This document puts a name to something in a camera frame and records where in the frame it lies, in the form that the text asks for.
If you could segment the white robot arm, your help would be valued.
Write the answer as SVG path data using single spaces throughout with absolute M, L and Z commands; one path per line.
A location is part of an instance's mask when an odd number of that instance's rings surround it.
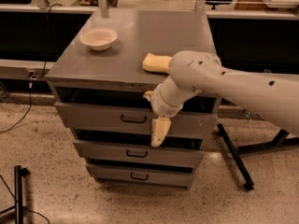
M 299 77 L 290 74 L 253 73 L 221 65 L 214 53 L 181 51 L 174 56 L 148 54 L 144 70 L 166 73 L 167 79 L 144 97 L 157 115 L 152 120 L 151 144 L 164 141 L 173 118 L 184 103 L 202 91 L 243 107 L 279 128 L 299 135 Z

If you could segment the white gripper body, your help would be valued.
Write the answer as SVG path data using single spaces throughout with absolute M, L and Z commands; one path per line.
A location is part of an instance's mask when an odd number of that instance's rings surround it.
M 158 85 L 150 95 L 150 104 L 158 117 L 173 118 L 183 107 L 177 88 Z

